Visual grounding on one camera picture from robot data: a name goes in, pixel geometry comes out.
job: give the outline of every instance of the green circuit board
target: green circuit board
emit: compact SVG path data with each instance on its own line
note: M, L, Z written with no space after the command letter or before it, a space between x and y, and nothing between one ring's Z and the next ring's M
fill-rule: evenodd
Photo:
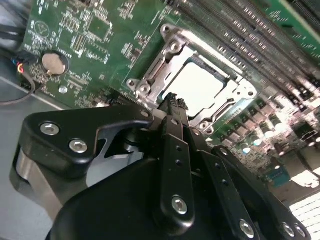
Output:
M228 25L235 24L234 19L240 17L235 14L240 9L238 4L241 5L246 1L217 0L212 2L211 8L206 8L203 5L198 6L195 0L177 0L176 2L183 3L177 7L169 4L173 1L165 0L34 0L21 48L38 56L40 61L44 53L57 51L66 57L68 69L61 75L48 75L44 66L39 62L39 64L26 65L25 71L40 83L43 93L71 109L93 108L96 99L113 91L135 101L136 97L127 86L127 80L142 79L146 70L166 44L161 35L161 26L171 24L190 30L229 61L236 60L234 63L243 70L242 77L254 84L259 95L266 94L268 98L279 98L277 90L268 80L274 81L274 76L278 73L288 78L295 78L298 73L293 74L294 69L288 67L279 71L277 69L278 59L286 58L287 62L279 63L283 66L290 65L292 61L300 64L300 69L303 69L307 75L312 74L315 68L309 67L305 56L299 55L300 51L297 48L287 51L286 48L291 49L292 45L290 44L295 44L289 39L284 39L281 34L276 34L269 45L262 46L260 50L264 51L271 44L277 45L279 43L279 46L283 45L281 49L283 48L287 53L284 54L279 49L276 52L273 51L275 48L270 48L265 53L269 54L271 60L259 57L257 54L257 49L259 50L261 47L259 42L251 41L251 35L244 34L245 31L240 36L239 29ZM276 7L282 8L283 6L278 3ZM238 21L247 23L247 30L251 31L246 20L248 16L246 16L245 7L241 9L243 11L242 18ZM286 12L286 16L290 21L286 21L285 24L295 24L294 26L297 28L298 24L291 22L293 15ZM273 31L274 27L276 28L272 22L271 24L265 22L265 26L270 28L270 31ZM317 44L316 39L304 27L301 27L299 31L304 34L304 37L301 38L303 39L302 49L303 43ZM267 30L265 32L261 30L259 34L260 39L263 34L264 38L270 38ZM235 71L223 64L218 58L205 55L200 52L200 49L196 50L224 71L230 79L237 78ZM320 56L320 52L317 52L318 48L311 51L310 47L306 47L305 50L311 56L313 54L314 57ZM255 59L255 61L250 57L252 55L256 55L262 60ZM67 92L61 93L61 86L66 87ZM305 120L312 126L317 125L313 115L293 117L297 108L287 99L281 97L281 100L284 101L285 109L277 109L275 105L272 107L277 109L274 114L282 116L281 120L287 126ZM240 115L248 114L248 107L257 108L256 99L240 100L218 119L214 124L214 133L210 136L211 144L221 145L219 137L227 135L235 123L241 122ZM259 129L257 129L257 133L263 139L264 144L261 147L253 146L250 154L245 155L239 148L240 144L248 139L247 135L241 137L237 143L230 147L241 162L257 174L263 174L263 171L270 170L268 169L270 157L277 156L277 153L275 151L267 153L272 149L274 143L288 145L288 151L306 146L289 128L285 132L276 133L275 137L271 139L265 138Z
M253 0L269 18L320 66L320 34L287 0Z
M41 64L29 71L44 93L70 108L89 108L104 91L131 94L126 79L140 78L164 44L159 28L169 14L158 0L104 1L95 7L77 0L34 1L23 48L41 56L64 54L66 74L50 77ZM66 94L59 93L66 86Z

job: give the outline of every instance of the bolt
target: bolt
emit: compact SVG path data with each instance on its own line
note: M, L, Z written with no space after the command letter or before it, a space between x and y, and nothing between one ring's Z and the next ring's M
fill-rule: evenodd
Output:
M240 229L241 231L249 238L249 239L253 239L255 237L255 231L252 228L252 226L250 226L249 223L247 223L246 220L241 219L240 223L239 223Z
M147 113L146 111L141 111L141 115L148 118L149 117L149 113Z
M306 233L302 230L301 227L299 227L298 224L295 224L294 227L295 227L295 229L297 230L297 232L298 232L302 237L305 238L305 237L307 236Z
M44 123L40 126L40 130L43 134L54 136L57 135L60 132L60 129L57 125L54 125L52 123Z
M68 88L66 86L59 87L59 93L66 94L68 92Z
M295 232L293 231L293 229L286 222L282 223L282 227L290 237L293 238L295 236Z
M180 43L177 41L174 41L170 45L170 49L174 54L177 54L181 50Z
M172 198L172 207L180 215L185 215L188 211L186 202L182 198L177 196Z
M77 154L83 154L88 150L87 144L82 140L72 140L69 147Z

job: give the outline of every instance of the hole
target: hole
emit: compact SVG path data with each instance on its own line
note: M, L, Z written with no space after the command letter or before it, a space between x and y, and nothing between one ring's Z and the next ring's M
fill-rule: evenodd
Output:
M163 32L165 34L169 33L170 32L170 28L168 26L165 26L164 29L163 29Z
M222 180L222 183L223 183L223 185L225 185L225 186L229 187L229 183L228 183L228 181L227 181L227 180L223 179L223 180Z
M174 125L179 125L179 122L177 120L175 120L174 118L171 119L171 122L174 124Z
M149 117L149 113L145 112L145 111L142 111L141 112L141 115L148 118Z
M166 76L166 78L164 79L164 81L167 81L167 80L168 80L168 78L171 76L171 73L172 73L172 72L170 72L170 73L168 74L168 76Z
M129 86L133 87L133 86L135 85L135 82L132 81L132 80L130 80L130 81L128 82L128 84L129 84Z
M182 162L180 160L175 160L175 164L180 168L182 167Z

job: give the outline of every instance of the mounting hole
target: mounting hole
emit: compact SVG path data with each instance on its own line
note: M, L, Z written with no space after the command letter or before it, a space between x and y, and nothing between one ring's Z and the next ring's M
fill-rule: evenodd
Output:
M175 120L174 118L171 119L171 122L174 124L174 125L179 125L179 122L177 120Z
M128 81L128 84L129 84L129 86L131 86L131 87L133 87L134 85L136 85L135 82L132 81L132 80L129 80L129 81Z
M221 148L220 151L221 151L224 155L228 156L228 152L227 152L227 150L225 150L224 148Z
M149 113L147 113L146 111L141 111L141 115L148 118L149 117Z
M219 163L216 163L216 164L215 164L215 167L216 167L217 169L221 169L221 166L220 166Z
M222 180L222 183L223 183L223 185L225 185L225 186L229 187L229 183L228 183L228 181L227 181L227 180L223 179L223 180Z
M182 162L180 160L175 160L175 164L178 166L178 167L182 167Z
M169 32L170 32L170 28L169 28L168 26L165 26L165 27L163 28L163 32L164 32L165 34L169 33Z

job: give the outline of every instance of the dimm slot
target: dimm slot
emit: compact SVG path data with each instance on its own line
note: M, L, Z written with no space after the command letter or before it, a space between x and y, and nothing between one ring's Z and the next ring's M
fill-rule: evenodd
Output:
M189 4L181 4L179 6L183 11L188 13L189 15L195 16L196 19L199 19L200 22L208 31L210 31L214 35L219 35L220 39L222 41L228 41L231 46L233 46L235 49L238 49L238 52L241 52L244 54L245 52L241 50L239 47L245 46L245 49L247 49L246 56L251 58L252 62L255 66L258 67L257 63L260 63L262 60L264 61L264 64L261 64L259 67L264 68L266 71L268 71L270 74L272 74L272 78L278 79L282 84L285 84L287 88L290 89L296 89L297 91L300 91L300 86L298 86L296 83L291 82L287 77L285 77L280 71L278 71L276 68L268 65L268 60L264 58L261 54L253 50L250 46L248 46L244 39L240 39L236 35L234 35L228 28L226 28L222 22L220 22L217 18L214 16L210 16L210 13L206 9L200 8L201 6L192 7Z

